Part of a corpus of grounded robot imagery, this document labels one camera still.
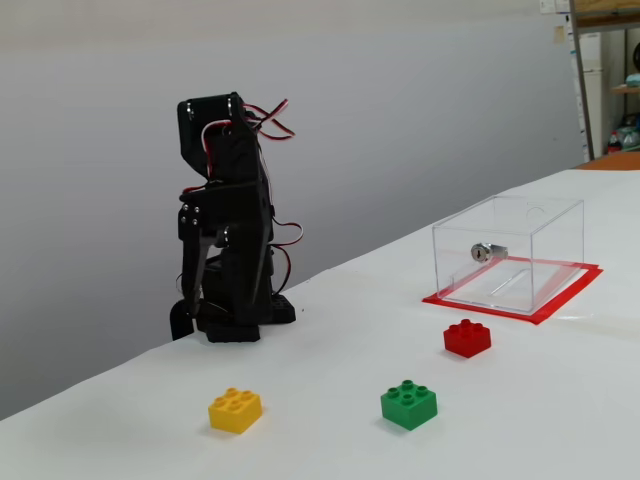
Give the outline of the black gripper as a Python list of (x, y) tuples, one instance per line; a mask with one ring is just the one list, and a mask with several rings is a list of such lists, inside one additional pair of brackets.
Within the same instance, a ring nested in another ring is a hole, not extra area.
[(183, 245), (181, 288), (191, 318), (221, 318), (223, 279), (236, 320), (270, 320), (267, 243), (272, 237), (271, 199), (263, 181), (206, 188), (199, 199), (185, 199), (178, 234)]

